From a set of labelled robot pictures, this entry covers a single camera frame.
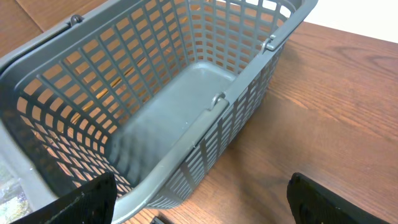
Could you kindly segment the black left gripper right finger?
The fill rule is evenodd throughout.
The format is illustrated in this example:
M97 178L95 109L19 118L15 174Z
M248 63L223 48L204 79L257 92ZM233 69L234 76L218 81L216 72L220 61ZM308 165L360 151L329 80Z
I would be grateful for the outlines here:
M299 172L289 180L287 200L296 223L385 223Z

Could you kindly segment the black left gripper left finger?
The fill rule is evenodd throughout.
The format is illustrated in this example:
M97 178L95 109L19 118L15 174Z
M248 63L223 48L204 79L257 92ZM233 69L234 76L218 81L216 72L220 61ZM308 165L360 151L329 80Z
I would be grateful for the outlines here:
M45 207L24 216L17 224L110 224L117 189L114 174L105 172Z

